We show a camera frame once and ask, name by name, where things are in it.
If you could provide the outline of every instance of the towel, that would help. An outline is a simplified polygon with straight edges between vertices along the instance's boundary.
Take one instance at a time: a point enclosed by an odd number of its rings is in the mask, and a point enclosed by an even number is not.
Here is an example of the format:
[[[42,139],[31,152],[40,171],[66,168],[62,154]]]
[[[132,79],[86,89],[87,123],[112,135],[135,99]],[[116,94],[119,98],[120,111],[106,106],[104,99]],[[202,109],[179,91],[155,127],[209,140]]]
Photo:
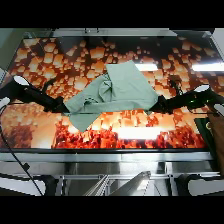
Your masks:
[[[85,131],[102,112],[150,108],[158,101],[158,94],[138,70],[133,61],[107,64],[108,74],[92,81],[81,93],[65,103],[71,123]]]

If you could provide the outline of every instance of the glowing ember pattern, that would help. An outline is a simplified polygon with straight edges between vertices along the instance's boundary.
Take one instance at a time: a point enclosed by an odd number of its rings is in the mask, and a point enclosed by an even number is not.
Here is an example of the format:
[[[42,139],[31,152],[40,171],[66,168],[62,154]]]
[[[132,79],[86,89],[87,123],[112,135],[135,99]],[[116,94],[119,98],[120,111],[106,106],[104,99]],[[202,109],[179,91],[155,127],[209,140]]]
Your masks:
[[[218,62],[219,55],[210,49],[204,39],[187,40],[182,37],[82,37],[37,38],[23,40],[11,63],[9,74],[21,75],[36,87],[56,77],[47,94],[62,96],[64,101],[82,91],[96,77],[106,72],[105,64],[155,63],[157,71],[143,74],[158,94],[175,96],[169,80],[179,80],[183,92],[202,83],[224,95],[222,72],[194,72],[192,64]],[[200,108],[194,112],[206,112]],[[174,114],[152,113],[143,110],[102,113],[87,131],[80,133],[68,117],[43,112],[35,103],[9,106],[3,116],[4,134],[14,148],[205,148],[194,118],[206,115],[192,114],[183,107]],[[156,127],[163,131],[154,139],[119,139],[124,127]]]

